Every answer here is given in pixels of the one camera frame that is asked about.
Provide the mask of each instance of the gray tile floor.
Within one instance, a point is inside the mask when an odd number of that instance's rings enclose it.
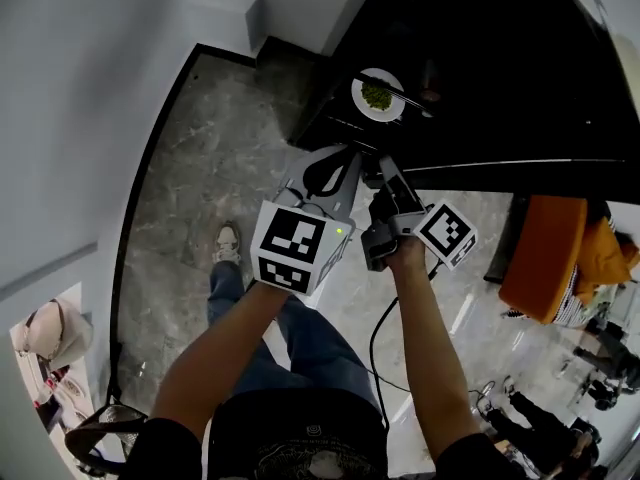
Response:
[[[162,376],[206,328],[205,301],[214,233],[235,219],[248,258],[261,201],[270,198],[287,166],[304,153],[284,137],[304,101],[313,66],[289,53],[272,55],[253,70],[210,56],[198,59],[153,155],[127,250],[120,298],[119,379],[123,401],[149,412]],[[369,224],[373,192],[361,185],[352,216],[358,231],[325,282],[314,306],[368,364],[370,334],[393,299],[389,272],[366,270],[359,233]],[[579,339],[575,331],[504,320],[496,287],[482,280],[511,200],[508,194],[420,193],[425,203],[445,196],[478,227],[479,243],[454,271],[442,268],[434,289],[467,374],[469,387],[511,373],[541,405],[565,411],[584,372],[554,373]],[[244,276],[251,277],[248,262]],[[277,328],[266,340],[287,364]],[[394,311],[375,348],[380,374],[407,386],[400,319]],[[387,384],[383,397],[392,428],[390,473],[432,470],[411,399]]]

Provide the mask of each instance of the sneaker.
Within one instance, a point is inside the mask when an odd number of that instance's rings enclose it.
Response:
[[[516,392],[516,383],[511,375],[507,375],[502,381],[502,389],[507,396],[511,396]]]
[[[493,404],[491,403],[491,400],[483,395],[478,397],[478,401],[476,402],[476,409],[478,409],[480,416],[482,416],[484,420],[487,420],[487,415],[491,411],[493,411]]]
[[[213,260],[216,263],[230,261],[240,265],[240,233],[235,223],[227,221],[222,225],[218,231],[214,249]]]

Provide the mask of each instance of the forearm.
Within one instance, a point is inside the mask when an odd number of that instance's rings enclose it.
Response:
[[[209,418],[231,393],[287,296],[256,283],[173,363],[151,417],[178,421],[202,440]]]
[[[434,460],[458,439],[479,431],[467,382],[425,269],[394,271],[407,378],[416,415]]]

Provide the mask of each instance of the hand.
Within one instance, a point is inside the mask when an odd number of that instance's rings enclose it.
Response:
[[[398,250],[387,256],[386,261],[394,274],[427,270],[424,244],[415,236],[401,239]]]

